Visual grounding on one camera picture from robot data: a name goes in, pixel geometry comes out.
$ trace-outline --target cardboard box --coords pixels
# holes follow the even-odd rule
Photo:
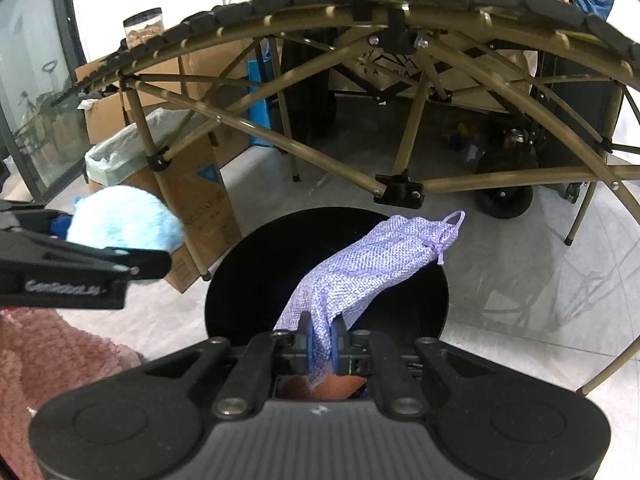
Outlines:
[[[120,94],[100,99],[90,110],[84,111],[84,118],[91,144],[108,139],[127,125]]]
[[[235,41],[233,43],[206,48],[182,56],[181,67],[178,59],[171,59],[143,70],[140,73],[179,74],[183,72],[186,74],[219,76],[228,64],[242,52],[247,44],[248,40]],[[102,60],[99,59],[79,67],[76,69],[76,77],[78,79],[86,77],[93,70],[96,70],[101,63]],[[246,75],[246,63],[241,62],[231,71],[229,77],[241,78],[246,77]],[[180,93],[179,82],[155,82],[153,84]],[[186,86],[188,96],[196,100],[201,99],[209,88],[209,85],[205,83],[188,83]],[[241,98],[245,93],[246,89],[242,87],[223,86],[216,89],[210,103],[217,107],[225,108]],[[158,107],[176,109],[174,105],[149,94],[145,94],[144,92],[140,92],[139,95],[140,102],[142,102],[146,114]],[[98,144],[119,132],[127,124],[130,124],[132,122],[130,110],[131,106],[126,94],[123,94],[122,97],[116,94],[98,101],[91,110],[85,112],[90,142],[92,144]],[[219,168],[236,158],[236,156],[244,152],[244,150],[251,145],[250,139],[246,134],[238,132],[229,126],[219,126],[216,129],[216,138],[218,139],[219,146],[214,148],[214,154]]]
[[[187,232],[198,247],[200,257],[211,266],[242,237],[225,185],[215,164],[207,137],[182,150],[164,172]],[[149,167],[125,179],[122,184],[144,189],[162,198],[156,178]],[[89,181],[95,192],[102,186]],[[172,254],[172,270],[165,280],[180,292],[199,277],[185,246]]]

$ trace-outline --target orange object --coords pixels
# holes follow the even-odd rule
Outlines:
[[[362,377],[329,373],[322,384],[310,389],[306,377],[294,377],[284,384],[280,395],[292,400],[346,400],[366,382]]]

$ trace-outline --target drawstring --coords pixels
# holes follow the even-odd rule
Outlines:
[[[451,225],[449,223],[449,220],[454,218],[456,215],[460,215],[460,218],[458,219],[458,222],[453,226],[454,229],[452,234],[455,234],[457,236],[458,230],[460,229],[460,226],[462,225],[462,222],[465,219],[464,211],[456,211],[455,213],[452,213],[449,216],[447,216],[442,222],[440,222],[440,225],[438,226],[438,231],[434,236],[435,240],[426,241],[427,245],[431,248],[431,250],[433,250],[433,252],[438,255],[438,265],[441,267],[444,265],[445,240],[442,239],[442,237],[444,236],[444,229],[446,229],[447,226]]]

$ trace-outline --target screw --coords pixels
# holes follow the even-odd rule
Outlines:
[[[241,415],[248,407],[246,400],[240,397],[229,397],[228,399],[220,400],[216,409],[223,415]]]
[[[415,415],[422,409],[422,403],[413,397],[401,397],[394,400],[391,409],[399,415]]]

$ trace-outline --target light blue plush toy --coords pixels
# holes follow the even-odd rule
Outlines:
[[[154,195],[130,186],[102,189],[76,204],[68,242],[97,249],[119,247],[172,253],[182,224]]]

